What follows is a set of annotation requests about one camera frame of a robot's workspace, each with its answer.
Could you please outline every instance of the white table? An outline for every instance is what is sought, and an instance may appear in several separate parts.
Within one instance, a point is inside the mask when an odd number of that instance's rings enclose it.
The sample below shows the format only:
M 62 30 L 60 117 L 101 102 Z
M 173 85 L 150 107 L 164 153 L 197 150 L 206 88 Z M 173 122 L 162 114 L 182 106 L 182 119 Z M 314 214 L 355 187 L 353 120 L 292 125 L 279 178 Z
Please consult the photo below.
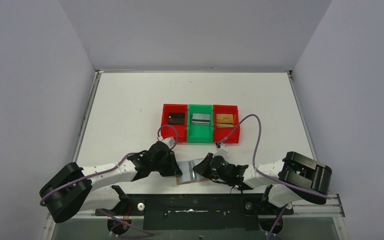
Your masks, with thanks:
M 262 122 L 257 165 L 280 160 L 289 151 L 313 157 L 286 73 L 102 73 L 78 165 L 108 164 L 126 153 L 148 150 L 157 141 L 163 104 L 237 105 L 240 118 L 257 114 Z M 258 124 L 249 118 L 240 127 L 239 144 L 229 144 L 226 160 L 252 165 Z M 196 143 L 180 143 L 174 149 L 178 162 L 204 158 L 215 150 L 214 144 Z M 177 185 L 175 177 L 157 172 L 119 185 L 127 194 L 226 194 L 231 189 L 211 181 Z

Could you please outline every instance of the card stack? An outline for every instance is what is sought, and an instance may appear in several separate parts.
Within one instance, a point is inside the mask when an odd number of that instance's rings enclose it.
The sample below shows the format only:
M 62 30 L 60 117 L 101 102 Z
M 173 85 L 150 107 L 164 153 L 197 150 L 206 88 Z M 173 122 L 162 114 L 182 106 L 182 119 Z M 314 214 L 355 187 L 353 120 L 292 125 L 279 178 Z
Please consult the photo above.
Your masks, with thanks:
M 192 113 L 192 124 L 210 125 L 210 118 L 211 116 L 209 114 Z
M 216 114 L 215 125 L 218 128 L 233 128 L 234 127 L 233 114 L 223 114 L 223 113 Z
M 168 113 L 168 124 L 185 124 L 185 114 L 184 113 Z

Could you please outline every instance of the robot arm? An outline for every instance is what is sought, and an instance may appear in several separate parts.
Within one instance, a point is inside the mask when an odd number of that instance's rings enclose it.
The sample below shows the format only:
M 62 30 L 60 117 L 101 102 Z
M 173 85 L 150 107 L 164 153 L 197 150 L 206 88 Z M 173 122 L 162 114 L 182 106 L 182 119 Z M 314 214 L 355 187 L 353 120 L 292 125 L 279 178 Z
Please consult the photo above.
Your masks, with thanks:
M 296 200 L 304 199 L 314 204 L 325 204 L 326 198 L 311 193 L 326 195 L 332 176 L 330 167 L 296 152 L 288 152 L 286 157 L 257 167 L 259 172 L 248 165 L 234 165 L 225 160 L 227 148 L 218 143 L 217 153 L 208 153 L 193 170 L 215 183 L 225 184 L 240 191 L 252 190 L 260 186 L 266 188 L 266 199 L 270 204 L 281 208 Z M 290 184 L 307 192 L 288 187 Z
M 131 153 L 126 160 L 105 165 L 79 167 L 71 162 L 64 166 L 40 190 L 41 204 L 46 206 L 56 223 L 62 223 L 78 211 L 120 207 L 126 194 L 119 182 L 133 182 L 159 172 L 162 177 L 180 176 L 174 138 L 161 139 L 149 150 Z

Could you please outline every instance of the gray wall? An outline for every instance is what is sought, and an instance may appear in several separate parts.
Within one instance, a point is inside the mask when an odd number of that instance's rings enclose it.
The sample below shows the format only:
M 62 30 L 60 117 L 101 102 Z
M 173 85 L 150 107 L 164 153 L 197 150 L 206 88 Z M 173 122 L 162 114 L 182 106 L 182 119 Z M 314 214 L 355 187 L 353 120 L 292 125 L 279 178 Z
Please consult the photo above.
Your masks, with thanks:
M 384 1 L 333 0 L 292 77 L 352 239 L 384 239 Z
M 59 0 L 96 69 L 292 70 L 332 0 Z
M 57 0 L 0 0 L 0 239 L 38 239 L 39 189 L 70 162 L 94 69 Z

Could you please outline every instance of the purple cable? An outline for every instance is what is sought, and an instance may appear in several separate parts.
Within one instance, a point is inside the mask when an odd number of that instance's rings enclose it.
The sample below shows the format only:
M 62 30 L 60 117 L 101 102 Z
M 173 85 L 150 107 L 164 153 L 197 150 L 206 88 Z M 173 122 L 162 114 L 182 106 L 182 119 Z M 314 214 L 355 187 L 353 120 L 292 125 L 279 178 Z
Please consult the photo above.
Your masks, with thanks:
M 283 206 L 279 215 L 276 217 L 276 220 L 274 220 L 273 226 L 271 226 L 270 231 L 267 233 L 267 240 L 270 240 L 270 237 L 273 235 L 273 230 L 275 229 L 276 225 L 278 224 L 279 220 L 281 219 L 282 215 L 284 214 L 286 206 L 287 206 L 287 204 L 285 206 Z
M 174 130 L 174 132 L 176 133 L 176 139 L 174 140 L 174 144 L 173 144 L 173 146 L 171 146 L 171 148 L 170 148 L 170 150 L 173 150 L 173 149 L 176 147 L 176 145 L 178 144 L 178 139 L 179 139 L 179 134 L 178 134 L 178 131 L 176 130 L 175 127 L 173 127 L 172 125 L 168 125 L 168 124 L 166 124 L 166 125 L 162 125 L 162 126 L 160 126 L 160 127 L 158 128 L 158 131 L 156 132 L 156 135 L 159 137 L 159 136 L 160 136 L 160 132 L 161 132 L 161 130 L 162 130 L 163 128 L 166 128 L 166 127 L 170 127 L 170 128 L 172 128 L 172 129 Z
M 90 175 L 87 175 L 87 176 L 82 176 L 81 178 L 78 178 L 78 179 L 73 180 L 73 181 L 69 181 L 69 182 L 67 182 L 67 183 L 64 184 L 64 185 L 61 185 L 61 186 L 55 188 L 54 190 L 48 192 L 45 196 L 43 196 L 42 199 L 40 200 L 39 204 L 40 204 L 41 206 L 46 206 L 45 201 L 46 201 L 52 194 L 58 192 L 58 191 L 61 190 L 61 189 L 64 189 L 64 188 L 66 188 L 66 187 L 70 187 L 70 186 L 72 186 L 73 184 L 76 184 L 76 183 L 78 183 L 78 182 L 80 182 L 80 181 L 83 181 L 83 180 L 86 180 L 86 179 L 89 179 L 89 178 L 93 178 L 93 177 L 98 176 L 98 175 L 101 175 L 101 174 L 107 174 L 107 173 L 109 173 L 109 172 L 112 172 L 112 171 L 116 170 L 116 169 L 117 169 L 117 168 L 118 168 L 118 167 L 119 167 L 119 166 L 120 166 L 120 165 L 127 159 L 128 156 L 133 155 L 133 154 L 135 154 L 135 153 L 134 153 L 134 152 L 127 153 L 127 154 L 126 154 L 126 155 L 125 155 L 125 156 L 118 162 L 118 164 L 115 165 L 113 168 L 110 168 L 110 169 L 108 169 L 108 170 L 104 170 L 104 171 L 100 171 L 100 172 L 96 172 L 96 173 L 93 173 L 93 174 L 90 174 Z
M 113 227 L 110 229 L 111 232 L 112 232 L 116 227 L 118 227 L 118 226 L 120 226 L 120 225 L 126 225 L 126 226 L 129 226 L 129 227 L 133 228 L 133 229 L 138 230 L 139 232 L 142 232 L 142 233 L 144 233 L 144 234 L 147 234 L 147 235 L 137 235 L 137 236 L 122 236 L 122 235 L 119 235 L 119 236 L 118 236 L 119 238 L 122 238 L 122 239 L 143 239 L 143 238 L 148 238 L 148 237 L 152 237 L 152 236 L 155 235 L 154 233 L 152 233 L 152 232 L 150 232 L 150 231 L 140 229 L 140 228 L 138 228 L 137 226 L 133 226 L 133 225 L 131 225 L 131 224 L 128 223 L 128 222 L 122 221 L 121 219 L 116 218 L 115 216 L 109 214 L 108 212 L 106 212 L 106 211 L 104 211 L 104 210 L 102 210 L 102 209 L 97 209 L 96 211 L 97 211 L 97 212 L 100 212 L 101 214 L 103 214 L 103 215 L 105 215 L 105 216 L 107 216 L 107 217 L 110 217 L 110 218 L 112 218 L 112 219 L 114 219 L 114 220 L 116 220 L 117 222 L 120 223 L 120 224 L 117 224 L 117 225 L 113 226 Z
M 302 187 L 299 187 L 299 186 L 295 186 L 295 185 L 292 185 L 292 184 L 289 184 L 287 182 L 284 182 L 282 180 L 279 180 L 277 177 L 274 177 L 274 176 L 270 176 L 270 175 L 267 175 L 263 172 L 261 172 L 260 170 L 258 170 L 256 168 L 256 155 L 257 155 L 257 150 L 258 150 L 258 146 L 260 144 L 260 138 L 261 138 L 261 132 L 262 132 L 262 127 L 261 127 L 261 121 L 260 121 L 260 118 L 255 115 L 255 114 L 249 114 L 248 116 L 244 117 L 233 129 L 232 131 L 225 137 L 223 138 L 220 143 L 224 143 L 232 134 L 233 132 L 239 127 L 239 125 L 241 125 L 241 123 L 243 123 L 245 121 L 245 119 L 249 118 L 249 117 L 255 117 L 258 121 L 258 138 L 257 138 L 257 142 L 255 144 L 255 148 L 254 148 L 254 154 L 252 155 L 252 166 L 254 167 L 255 171 L 257 173 L 259 173 L 260 175 L 262 175 L 263 177 L 265 178 L 268 178 L 272 181 L 275 181 L 276 183 L 279 183 L 279 184 L 283 184 L 285 185 L 286 187 L 288 188 L 291 188 L 291 189 L 295 189 L 295 190 L 298 190 L 298 191 L 301 191 L 303 193 L 307 193 L 307 194 L 311 194 L 311 195 L 314 195 L 314 196 L 317 196 L 317 197 L 320 197 L 320 198 L 324 198 L 324 199 L 331 199 L 330 196 L 328 195 L 324 195 L 324 194 L 321 194 L 321 193 L 318 193 L 316 191 L 313 191 L 313 190 L 308 190 L 308 189 L 305 189 L 305 188 L 302 188 Z

